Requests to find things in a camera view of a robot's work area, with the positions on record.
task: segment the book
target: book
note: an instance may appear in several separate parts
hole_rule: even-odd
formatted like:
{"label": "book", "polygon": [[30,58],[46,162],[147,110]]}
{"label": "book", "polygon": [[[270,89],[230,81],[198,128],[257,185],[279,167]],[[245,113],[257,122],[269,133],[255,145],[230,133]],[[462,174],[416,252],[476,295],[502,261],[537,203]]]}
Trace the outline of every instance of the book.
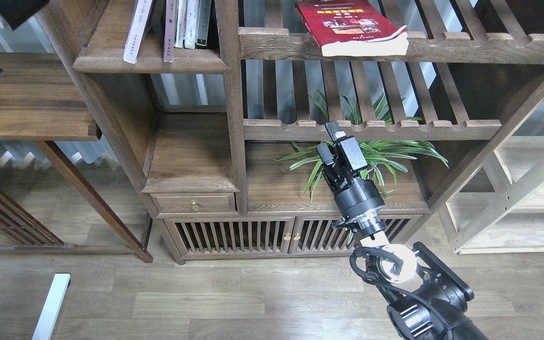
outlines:
{"label": "book", "polygon": [[196,31],[199,17],[199,0],[188,0],[186,6],[186,37],[184,37],[184,48],[194,50],[196,47]]}
{"label": "book", "polygon": [[201,0],[199,8],[198,28],[196,31],[196,48],[217,48],[218,26],[212,0]]}
{"label": "book", "polygon": [[325,57],[406,54],[406,26],[392,25],[367,0],[300,1],[295,6]]}
{"label": "book", "polygon": [[153,4],[153,0],[136,0],[134,15],[129,26],[127,41],[125,41],[125,50],[123,51],[123,60],[126,62],[135,64],[138,61],[140,44],[150,28]]}
{"label": "book", "polygon": [[175,44],[175,27],[177,25],[178,0],[165,0],[164,38],[162,61],[173,62],[173,45]]}
{"label": "book", "polygon": [[184,36],[186,35],[186,6],[188,0],[178,0],[178,16],[177,24],[175,26],[175,43],[174,47],[184,47]]}

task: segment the brass knob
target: brass knob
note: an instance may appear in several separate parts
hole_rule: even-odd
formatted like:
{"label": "brass knob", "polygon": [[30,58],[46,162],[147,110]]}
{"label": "brass knob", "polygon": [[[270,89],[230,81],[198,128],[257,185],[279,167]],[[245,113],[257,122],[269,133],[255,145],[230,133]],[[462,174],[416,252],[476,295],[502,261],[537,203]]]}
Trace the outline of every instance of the brass knob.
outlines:
{"label": "brass knob", "polygon": [[192,201],[190,202],[190,204],[192,205],[192,210],[194,211],[199,211],[199,209],[201,209],[201,206],[198,204],[197,201]]}

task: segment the potted plant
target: potted plant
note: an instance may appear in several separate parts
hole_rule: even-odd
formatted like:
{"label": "potted plant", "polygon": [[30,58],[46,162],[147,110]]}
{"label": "potted plant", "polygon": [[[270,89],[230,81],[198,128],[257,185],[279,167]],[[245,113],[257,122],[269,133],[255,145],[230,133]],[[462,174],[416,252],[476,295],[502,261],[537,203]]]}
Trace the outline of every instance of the potted plant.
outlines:
{"label": "potted plant", "polygon": [[[326,108],[326,96],[320,90],[318,90],[317,92],[320,98],[323,100],[323,103],[317,101],[311,95],[309,95],[309,97],[314,102],[314,104],[323,112],[328,120],[329,113]],[[360,110],[352,105],[352,103],[350,103],[349,99],[345,95],[342,95],[342,97],[346,101],[350,109],[350,122],[354,125],[363,123]],[[380,95],[376,99],[375,103],[373,104],[373,108],[376,120],[382,120],[387,124],[393,123],[391,120],[391,114],[389,106],[387,104],[387,97],[385,96],[385,93],[382,93],[382,95]],[[329,144],[331,147],[333,146],[333,142],[331,141],[326,140],[324,142]],[[290,170],[294,170],[304,164],[314,164],[314,167],[312,168],[303,193],[305,194],[309,190],[310,200],[313,201],[316,186],[322,178],[322,161],[320,160],[320,156],[318,155],[318,153],[316,153],[315,145],[301,148],[300,146],[295,144],[295,142],[291,142],[291,144],[293,145],[293,148],[295,148],[296,152],[282,157],[281,159],[276,159],[275,161],[280,162],[299,159],[289,167]],[[386,181],[383,178],[380,168],[386,168],[388,172],[390,172],[390,174],[392,174],[393,176],[394,189],[390,191],[383,191],[381,192],[382,195],[390,194],[397,189],[397,171],[402,171],[405,173],[408,172],[408,168],[395,160],[415,160],[417,159],[415,155],[426,155],[437,158],[442,163],[444,163],[445,166],[448,167],[448,161],[444,157],[442,157],[442,155],[440,155],[438,151],[436,151],[436,148],[433,144],[425,140],[359,140],[358,144],[360,145],[360,149],[364,154],[367,163],[369,164],[369,168],[367,170],[362,170],[360,172],[360,176],[363,179],[371,179],[375,181],[380,187],[384,187],[386,185]]]}

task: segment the red book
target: red book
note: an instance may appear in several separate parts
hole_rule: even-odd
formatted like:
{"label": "red book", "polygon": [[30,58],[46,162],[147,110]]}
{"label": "red book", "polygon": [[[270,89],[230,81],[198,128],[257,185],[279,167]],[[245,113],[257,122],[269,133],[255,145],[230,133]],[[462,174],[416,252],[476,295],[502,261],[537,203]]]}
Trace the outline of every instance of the red book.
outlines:
{"label": "red book", "polygon": [[406,26],[392,25],[367,0],[300,1],[295,6],[325,57],[406,54]]}

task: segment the cabinet door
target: cabinet door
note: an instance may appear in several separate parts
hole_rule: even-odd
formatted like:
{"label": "cabinet door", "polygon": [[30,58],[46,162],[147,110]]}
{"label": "cabinet door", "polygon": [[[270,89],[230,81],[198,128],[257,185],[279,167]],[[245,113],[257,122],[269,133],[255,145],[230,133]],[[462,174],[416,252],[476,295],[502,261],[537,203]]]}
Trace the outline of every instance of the cabinet door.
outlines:
{"label": "cabinet door", "polygon": [[[391,239],[407,225],[416,222],[421,215],[380,215],[387,224],[385,232]],[[354,250],[354,239],[346,229],[333,229],[331,224],[339,217],[297,217],[289,254],[320,255],[347,254]]]}
{"label": "cabinet door", "polygon": [[184,259],[285,255],[294,218],[164,220]]}

